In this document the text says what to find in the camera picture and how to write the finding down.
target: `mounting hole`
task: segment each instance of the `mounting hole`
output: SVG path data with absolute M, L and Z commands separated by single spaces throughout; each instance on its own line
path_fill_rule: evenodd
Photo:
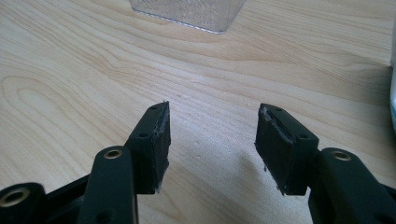
M 346 154 L 345 152 L 342 151 L 334 151 L 332 152 L 332 155 L 340 161 L 350 161 L 352 160 L 352 158 L 350 158 L 350 156 L 348 154 Z
M 307 139 L 308 138 L 308 135 L 306 135 L 306 134 L 299 134 L 298 135 L 300 138 L 303 138 L 303 139 Z
M 21 203 L 29 194 L 30 190 L 27 188 L 14 189 L 0 199 L 0 207 L 10 207 Z
M 105 153 L 105 158 L 112 160 L 120 157 L 122 155 L 122 151 L 120 149 L 112 149 Z
M 100 212 L 97 216 L 96 216 L 96 223 L 98 224 L 107 224 L 110 223 L 114 218 L 114 212 L 112 210 L 106 210 L 106 211 L 102 211 Z

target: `black plastic bracket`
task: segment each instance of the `black plastic bracket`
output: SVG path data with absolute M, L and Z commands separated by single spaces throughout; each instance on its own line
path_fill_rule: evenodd
M 318 138 L 284 109 L 261 104 L 256 149 L 288 195 L 305 195 L 314 223 L 396 223 L 394 189 L 379 184 L 361 160 Z
M 169 103 L 151 106 L 123 147 L 100 151 L 92 172 L 46 194 L 37 183 L 0 191 L 0 223 L 138 223 L 136 194 L 158 191 L 169 165 Z

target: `wooden table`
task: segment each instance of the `wooden table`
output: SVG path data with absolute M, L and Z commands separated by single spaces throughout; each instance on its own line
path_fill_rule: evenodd
M 0 188 L 47 192 L 90 172 L 145 110 L 171 105 L 162 191 L 142 223 L 309 223 L 253 145 L 261 102 L 319 148 L 357 154 L 396 188 L 389 114 L 392 0 L 247 0 L 224 35 L 131 10 L 127 0 L 0 1 Z

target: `clear plastic container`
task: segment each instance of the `clear plastic container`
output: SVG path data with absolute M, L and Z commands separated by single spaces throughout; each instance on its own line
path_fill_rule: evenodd
M 224 33 L 245 0 L 130 0 L 135 11 L 203 29 Z

